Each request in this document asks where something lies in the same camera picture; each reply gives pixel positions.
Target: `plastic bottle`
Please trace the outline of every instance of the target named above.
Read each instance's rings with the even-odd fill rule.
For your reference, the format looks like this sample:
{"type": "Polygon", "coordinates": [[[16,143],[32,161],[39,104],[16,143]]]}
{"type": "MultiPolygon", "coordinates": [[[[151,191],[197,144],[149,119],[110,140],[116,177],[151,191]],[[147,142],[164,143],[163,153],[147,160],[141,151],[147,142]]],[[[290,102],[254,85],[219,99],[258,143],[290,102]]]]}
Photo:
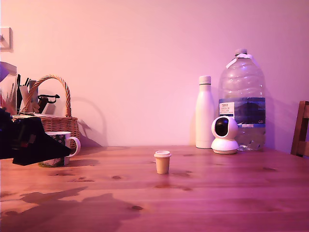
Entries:
{"type": "Polygon", "coordinates": [[[261,150],[266,133],[264,75],[247,49],[236,50],[235,56],[219,82],[219,115],[236,120],[240,151],[261,150]]]}
{"type": "Polygon", "coordinates": [[[196,105],[196,147],[211,148],[214,136],[211,124],[215,119],[214,102],[211,94],[211,77],[199,77],[199,94],[196,105]]]}

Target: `patterned mug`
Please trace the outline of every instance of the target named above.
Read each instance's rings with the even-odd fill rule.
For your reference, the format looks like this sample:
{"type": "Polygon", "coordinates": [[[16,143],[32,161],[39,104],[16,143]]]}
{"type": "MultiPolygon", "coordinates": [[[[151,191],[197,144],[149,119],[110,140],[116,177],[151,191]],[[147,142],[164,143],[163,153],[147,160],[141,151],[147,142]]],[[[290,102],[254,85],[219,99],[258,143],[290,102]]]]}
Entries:
{"type": "Polygon", "coordinates": [[[41,167],[48,167],[48,168],[54,168],[54,167],[61,167],[64,165],[67,165],[70,161],[70,157],[77,155],[81,150],[81,142],[76,137],[71,137],[71,132],[67,131],[58,131],[58,132],[46,132],[50,137],[57,140],[61,144],[70,147],[70,140],[74,140],[76,143],[76,151],[66,157],[61,157],[58,159],[50,159],[39,163],[39,166],[41,167]]]}

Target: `wooden chair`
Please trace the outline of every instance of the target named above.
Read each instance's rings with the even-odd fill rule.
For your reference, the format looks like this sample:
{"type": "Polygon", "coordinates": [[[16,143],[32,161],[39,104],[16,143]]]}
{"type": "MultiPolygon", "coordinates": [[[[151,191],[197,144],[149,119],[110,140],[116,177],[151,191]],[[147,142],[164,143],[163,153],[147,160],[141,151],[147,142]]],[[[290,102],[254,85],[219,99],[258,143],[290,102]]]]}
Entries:
{"type": "Polygon", "coordinates": [[[309,101],[299,102],[298,114],[292,143],[291,154],[296,156],[309,156],[309,142],[306,142],[309,120],[309,101]]]}

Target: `small paper cup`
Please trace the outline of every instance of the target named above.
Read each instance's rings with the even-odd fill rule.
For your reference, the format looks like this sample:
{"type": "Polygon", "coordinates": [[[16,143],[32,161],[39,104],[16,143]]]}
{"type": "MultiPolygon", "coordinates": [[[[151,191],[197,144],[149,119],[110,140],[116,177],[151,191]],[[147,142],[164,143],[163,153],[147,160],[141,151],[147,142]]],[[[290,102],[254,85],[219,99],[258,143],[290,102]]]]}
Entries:
{"type": "Polygon", "coordinates": [[[156,151],[154,154],[156,171],[158,174],[169,173],[169,158],[171,154],[169,151],[156,151]]]}

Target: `bottle cap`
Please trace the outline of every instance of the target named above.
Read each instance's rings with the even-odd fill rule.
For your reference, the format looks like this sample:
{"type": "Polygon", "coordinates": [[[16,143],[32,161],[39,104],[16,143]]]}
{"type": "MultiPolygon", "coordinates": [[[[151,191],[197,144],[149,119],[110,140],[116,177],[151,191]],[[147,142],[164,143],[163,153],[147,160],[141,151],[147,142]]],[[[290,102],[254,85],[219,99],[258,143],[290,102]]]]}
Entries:
{"type": "Polygon", "coordinates": [[[200,76],[199,77],[199,84],[208,84],[211,85],[211,76],[200,76]]]}
{"type": "Polygon", "coordinates": [[[235,56],[239,55],[239,54],[248,54],[248,51],[246,48],[241,48],[241,49],[237,49],[235,51],[235,56]]]}

